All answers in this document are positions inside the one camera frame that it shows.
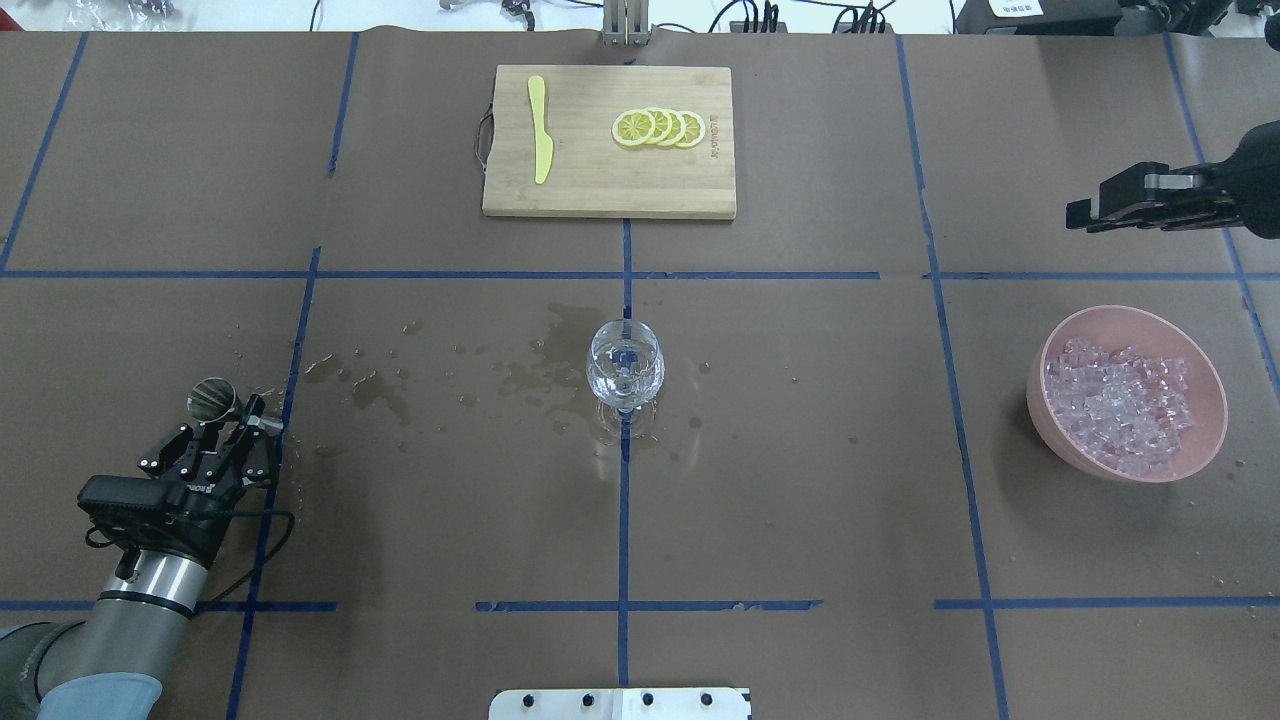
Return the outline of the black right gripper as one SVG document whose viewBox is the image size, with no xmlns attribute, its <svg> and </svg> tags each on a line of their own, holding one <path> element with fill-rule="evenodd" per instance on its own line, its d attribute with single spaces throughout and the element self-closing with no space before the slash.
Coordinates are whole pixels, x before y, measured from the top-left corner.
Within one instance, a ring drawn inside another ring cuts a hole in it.
<svg viewBox="0 0 1280 720">
<path fill-rule="evenodd" d="M 1245 214 L 1226 186 L 1225 163 L 1172 168 L 1139 161 L 1065 206 L 1065 228 L 1101 233 L 1244 227 Z"/>
</svg>

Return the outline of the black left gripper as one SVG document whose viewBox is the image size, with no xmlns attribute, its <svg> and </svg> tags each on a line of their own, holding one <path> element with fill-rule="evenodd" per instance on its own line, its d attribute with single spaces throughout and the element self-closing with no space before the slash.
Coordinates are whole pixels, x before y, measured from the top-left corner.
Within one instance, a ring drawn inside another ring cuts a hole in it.
<svg viewBox="0 0 1280 720">
<path fill-rule="evenodd" d="M 238 520 L 270 520 L 283 511 L 243 509 L 241 501 L 252 489 L 271 489 L 279 479 L 278 436 L 265 429 L 266 402 L 251 395 L 241 414 L 241 425 L 223 433 L 229 414 L 183 425 L 178 434 L 140 462 L 146 477 L 180 479 L 188 486 L 182 511 L 155 528 L 128 530 L 131 541 L 211 568 L 230 524 Z"/>
</svg>

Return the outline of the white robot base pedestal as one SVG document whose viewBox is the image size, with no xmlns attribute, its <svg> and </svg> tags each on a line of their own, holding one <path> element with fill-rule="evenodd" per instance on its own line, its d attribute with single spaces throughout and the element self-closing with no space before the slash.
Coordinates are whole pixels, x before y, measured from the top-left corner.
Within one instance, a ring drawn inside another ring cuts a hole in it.
<svg viewBox="0 0 1280 720">
<path fill-rule="evenodd" d="M 489 719 L 751 719 L 750 691 L 732 687 L 508 689 Z"/>
</svg>

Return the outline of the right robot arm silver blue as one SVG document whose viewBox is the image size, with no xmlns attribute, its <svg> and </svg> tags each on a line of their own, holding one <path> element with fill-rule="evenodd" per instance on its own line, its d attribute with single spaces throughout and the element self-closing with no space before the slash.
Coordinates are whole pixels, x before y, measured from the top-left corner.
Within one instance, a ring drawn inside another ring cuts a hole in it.
<svg viewBox="0 0 1280 720">
<path fill-rule="evenodd" d="M 1070 231 L 1242 227 L 1277 238 L 1277 14 L 1262 38 L 1210 38 L 1226 1 L 1120 1 L 1116 35 L 1166 33 L 1170 79 L 1196 160 L 1143 159 L 1065 206 Z"/>
</svg>

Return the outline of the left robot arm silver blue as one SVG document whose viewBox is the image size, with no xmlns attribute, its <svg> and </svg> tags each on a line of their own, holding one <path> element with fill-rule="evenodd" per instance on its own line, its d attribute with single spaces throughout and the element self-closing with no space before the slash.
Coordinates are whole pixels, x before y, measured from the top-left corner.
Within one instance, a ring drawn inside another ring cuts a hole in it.
<svg viewBox="0 0 1280 720">
<path fill-rule="evenodd" d="M 241 500 L 278 483 L 283 420 L 261 395 L 201 380 L 189 421 L 140 461 L 97 474 L 77 496 L 84 541 L 120 557 L 79 623 L 3 632 L 5 719 L 146 719 L 159 701 Z"/>
</svg>

